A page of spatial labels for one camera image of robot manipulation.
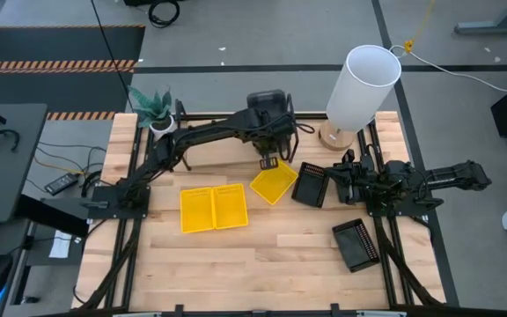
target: black tray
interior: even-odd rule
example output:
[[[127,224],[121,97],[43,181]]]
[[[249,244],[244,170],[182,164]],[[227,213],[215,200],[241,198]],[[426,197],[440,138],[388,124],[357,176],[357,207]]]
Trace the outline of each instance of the black tray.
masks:
[[[312,207],[322,208],[327,184],[328,177],[324,174],[324,168],[303,162],[298,171],[292,199]]]
[[[379,262],[377,251],[361,218],[337,225],[332,231],[350,272],[357,272]]]

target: yellow plastic basket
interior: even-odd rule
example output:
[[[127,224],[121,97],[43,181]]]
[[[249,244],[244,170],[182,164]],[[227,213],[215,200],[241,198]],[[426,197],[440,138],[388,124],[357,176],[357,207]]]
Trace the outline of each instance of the yellow plastic basket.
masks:
[[[183,233],[247,225],[243,184],[181,190],[180,207]]]
[[[243,184],[213,188],[217,229],[247,225],[246,193]]]
[[[279,167],[261,171],[250,188],[270,204],[276,204],[298,177],[298,173],[279,160]]]
[[[216,225],[212,188],[181,190],[181,232],[212,230]]]

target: white pot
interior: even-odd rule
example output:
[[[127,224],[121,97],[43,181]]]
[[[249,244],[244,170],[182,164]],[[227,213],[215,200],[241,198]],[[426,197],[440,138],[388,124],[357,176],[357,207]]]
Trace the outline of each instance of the white pot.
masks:
[[[167,127],[166,129],[163,129],[163,130],[154,129],[150,124],[150,130],[154,133],[156,140],[159,140],[166,133],[170,133],[170,132],[175,131],[175,127],[176,127],[175,120],[173,119],[173,117],[171,115],[169,116],[169,118],[171,119],[172,123],[169,125],[169,127]]]

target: gray floor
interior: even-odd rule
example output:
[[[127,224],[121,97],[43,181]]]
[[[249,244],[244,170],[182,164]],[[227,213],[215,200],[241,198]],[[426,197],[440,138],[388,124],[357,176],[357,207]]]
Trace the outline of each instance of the gray floor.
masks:
[[[95,2],[103,24],[147,24],[144,12],[125,7],[122,1]],[[393,43],[402,44],[414,36],[429,1],[380,3]],[[493,19],[506,7],[504,0],[437,1],[415,52],[439,64],[507,64],[507,35],[452,33],[457,22]],[[88,0],[7,0],[0,14],[0,26],[96,23]],[[372,5],[366,0],[187,0],[181,3],[175,25],[163,30],[146,28],[139,66],[340,64],[351,48],[380,43]],[[401,62],[418,64],[412,57]],[[507,72],[473,75],[507,87]],[[308,111],[324,110],[336,76],[333,71],[146,74],[135,75],[133,86],[146,93],[170,86],[173,97],[193,112],[239,110],[246,105],[248,93],[281,88],[292,93],[297,110]],[[433,168],[473,159],[494,182],[480,193],[447,189],[435,196],[445,199],[437,212],[460,304],[507,309],[507,232],[501,226],[507,210],[507,146],[498,137],[489,112],[503,93],[441,73],[405,73],[402,83],[425,165]],[[383,109],[399,109],[393,93]],[[42,139],[103,145],[109,130],[110,122],[49,122]],[[78,162],[85,162],[87,154],[85,150],[50,151]],[[45,184],[60,174],[33,166],[29,178]],[[25,191],[40,196],[30,185]],[[49,276],[59,276],[63,284],[43,283]],[[6,315],[66,310],[76,276],[76,268],[33,272],[27,293],[41,295],[42,301],[10,307]]]

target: white cable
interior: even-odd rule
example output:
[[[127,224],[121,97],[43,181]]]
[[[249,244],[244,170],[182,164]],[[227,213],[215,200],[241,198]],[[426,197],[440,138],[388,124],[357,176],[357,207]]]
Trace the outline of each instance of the white cable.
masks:
[[[404,47],[403,47],[403,46],[401,46],[401,45],[393,45],[393,46],[391,47],[391,49],[390,49],[390,50],[391,50],[391,52],[392,52],[393,48],[401,48],[401,49],[404,51],[404,53],[403,53],[402,55],[400,55],[400,56],[396,56],[396,57],[401,58],[401,57],[403,57],[403,56],[406,56],[406,51],[404,50]],[[488,82],[486,82],[486,81],[484,81],[484,80],[482,80],[482,79],[480,79],[480,78],[477,78],[477,77],[474,77],[474,76],[471,76],[471,75],[467,75],[467,74],[459,74],[459,73],[455,73],[455,72],[452,72],[452,71],[449,71],[449,70],[443,69],[443,68],[441,68],[441,67],[437,66],[437,65],[436,65],[436,64],[434,64],[434,63],[430,63],[430,62],[428,62],[428,61],[424,60],[423,58],[421,58],[420,56],[418,56],[418,55],[416,55],[416,54],[414,54],[414,53],[412,53],[412,52],[410,52],[410,54],[411,54],[411,55],[412,55],[415,59],[417,59],[418,61],[420,61],[420,62],[422,62],[422,63],[425,63],[425,64],[428,64],[429,66],[434,67],[434,68],[436,68],[436,69],[438,69],[438,70],[441,70],[441,71],[443,71],[443,72],[446,72],[446,73],[447,73],[447,74],[449,74],[449,75],[453,75],[453,76],[457,76],[457,77],[466,77],[466,78],[470,78],[470,79],[476,80],[476,81],[478,81],[478,82],[481,82],[481,83],[483,83],[483,84],[485,84],[485,85],[487,85],[487,86],[490,86],[490,87],[492,87],[492,88],[494,88],[494,89],[496,89],[496,90],[498,90],[498,91],[500,91],[500,92],[507,92],[507,89],[500,88],[500,87],[497,87],[497,86],[495,86],[495,85],[492,85],[491,83],[488,83]]]

